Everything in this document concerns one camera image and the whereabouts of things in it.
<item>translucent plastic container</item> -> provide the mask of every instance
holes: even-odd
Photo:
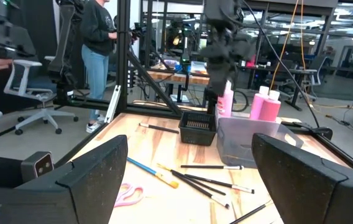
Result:
[[[207,74],[206,62],[192,61],[190,72]]]
[[[251,151],[252,136],[262,133],[302,147],[303,141],[282,124],[242,118],[219,118],[217,149],[228,166],[257,168]]]

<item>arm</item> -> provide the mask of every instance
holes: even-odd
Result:
[[[95,8],[90,4],[87,4],[84,9],[80,31],[84,38],[92,41],[102,42],[109,38],[108,32],[98,29],[98,18],[96,17]]]

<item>plastic storage bin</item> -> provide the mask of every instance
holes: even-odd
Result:
[[[207,74],[206,62],[192,61],[190,72]]]
[[[184,112],[179,123],[179,129],[183,143],[210,146],[216,134],[215,116]]]
[[[284,142],[293,139],[296,147],[303,145],[303,141],[282,124],[242,118],[219,118],[218,121],[217,149],[222,162],[228,166],[257,168],[251,151],[254,133]]]

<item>light wood tabletop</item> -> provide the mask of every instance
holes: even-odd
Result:
[[[165,67],[161,66],[161,65],[155,65],[152,68],[165,69]],[[181,82],[181,83],[185,83],[185,81],[186,81],[186,76],[185,75],[180,75],[180,74],[172,75],[171,73],[153,72],[153,71],[147,71],[147,73],[154,80],[163,80],[163,79],[165,79],[166,81]],[[192,76],[192,75],[189,76],[189,84],[207,85],[208,82],[209,82],[209,78],[206,78],[206,77],[197,77],[197,76]]]
[[[297,121],[289,118],[282,118],[282,120]],[[135,205],[114,208],[109,223],[227,224],[270,200],[257,169],[214,170],[180,168],[182,164],[223,165],[216,149],[216,136],[212,145],[208,147],[184,144],[180,141],[179,134],[144,128],[139,126],[139,123],[177,130],[179,120],[136,114],[120,114],[83,147],[74,158],[81,156],[113,137],[125,134],[128,138],[128,156],[156,171],[169,175],[173,180],[180,183],[179,188],[171,188],[156,177],[128,162],[123,182],[143,186],[144,199]],[[304,141],[303,150],[347,166],[312,137],[299,137]],[[157,163],[169,166],[181,173],[189,173],[249,187],[255,189],[255,194],[208,184],[227,193],[226,196],[217,195],[230,202],[230,209],[226,209],[176,177],[172,177],[169,171],[159,168]],[[277,209],[274,205],[270,205],[244,220],[241,224],[271,224],[273,222],[282,223]]]

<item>pink bottle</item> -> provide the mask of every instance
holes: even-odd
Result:
[[[259,87],[259,93],[254,95],[254,100],[251,106],[250,119],[258,120],[261,113],[262,104],[268,98],[269,87]]]
[[[259,120],[262,121],[272,121],[275,122],[278,111],[282,103],[278,100],[280,92],[270,90],[269,99],[266,99],[262,105],[261,114],[259,115]]]
[[[230,118],[232,115],[233,107],[233,90],[232,83],[226,81],[225,92],[223,96],[218,97],[217,109],[218,114],[222,118]]]

